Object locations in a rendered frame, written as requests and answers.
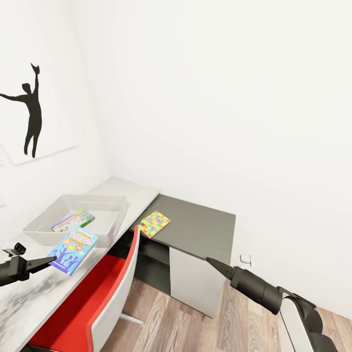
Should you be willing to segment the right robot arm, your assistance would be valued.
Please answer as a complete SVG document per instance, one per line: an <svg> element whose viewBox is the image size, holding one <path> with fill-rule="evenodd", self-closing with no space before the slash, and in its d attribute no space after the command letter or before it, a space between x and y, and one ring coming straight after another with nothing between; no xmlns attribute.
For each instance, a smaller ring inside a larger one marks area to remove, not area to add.
<svg viewBox="0 0 352 352"><path fill-rule="evenodd" d="M317 306L281 286L273 286L255 275L253 256L240 255L240 266L230 267L206 257L206 261L230 280L237 289L274 315L280 312L294 352L338 352L333 341L322 334L322 319ZM283 298L283 293L289 294Z"/></svg>

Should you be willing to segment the board game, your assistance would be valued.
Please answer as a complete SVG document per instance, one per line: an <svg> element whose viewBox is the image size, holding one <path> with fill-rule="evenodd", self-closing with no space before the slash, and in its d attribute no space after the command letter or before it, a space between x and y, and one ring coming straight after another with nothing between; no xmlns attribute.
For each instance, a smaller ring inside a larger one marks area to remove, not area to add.
<svg viewBox="0 0 352 352"><path fill-rule="evenodd" d="M95 219L95 217L86 212L85 210L80 210L74 215L70 216L69 218L66 218L65 220L59 222L58 224L54 225L51 227L51 230L53 232L70 232L70 230L77 225L78 227L85 227L87 224L92 222Z"/></svg>
<svg viewBox="0 0 352 352"><path fill-rule="evenodd" d="M98 241L98 236L75 225L46 258L57 256L49 264L72 276Z"/></svg>

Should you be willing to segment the jigsaw puzzle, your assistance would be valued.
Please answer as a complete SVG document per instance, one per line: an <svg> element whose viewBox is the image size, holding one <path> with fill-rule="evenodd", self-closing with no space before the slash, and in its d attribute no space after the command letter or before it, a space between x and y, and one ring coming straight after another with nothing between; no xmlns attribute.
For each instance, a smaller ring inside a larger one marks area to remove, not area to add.
<svg viewBox="0 0 352 352"><path fill-rule="evenodd" d="M139 225L140 230L145 233L148 238L151 238L171 220L165 217L158 211L153 212L151 215L141 221L143 226Z"/></svg>

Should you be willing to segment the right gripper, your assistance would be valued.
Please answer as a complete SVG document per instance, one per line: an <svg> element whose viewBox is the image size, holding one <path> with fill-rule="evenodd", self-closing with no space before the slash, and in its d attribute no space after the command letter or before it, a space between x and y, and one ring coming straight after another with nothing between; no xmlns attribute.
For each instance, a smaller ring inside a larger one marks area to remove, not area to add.
<svg viewBox="0 0 352 352"><path fill-rule="evenodd" d="M230 280L230 286L237 289L259 304L264 295L265 281L259 276L239 266L230 267L217 260L206 257L206 261Z"/></svg>

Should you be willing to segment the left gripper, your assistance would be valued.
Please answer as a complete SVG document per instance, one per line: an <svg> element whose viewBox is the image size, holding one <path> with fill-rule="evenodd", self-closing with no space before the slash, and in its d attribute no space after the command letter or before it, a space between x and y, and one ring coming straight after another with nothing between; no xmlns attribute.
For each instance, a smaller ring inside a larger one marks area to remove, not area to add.
<svg viewBox="0 0 352 352"><path fill-rule="evenodd" d="M30 273L34 274L50 266L57 256L27 261L21 256L14 256L10 262L0 264L0 287L28 280Z"/></svg>

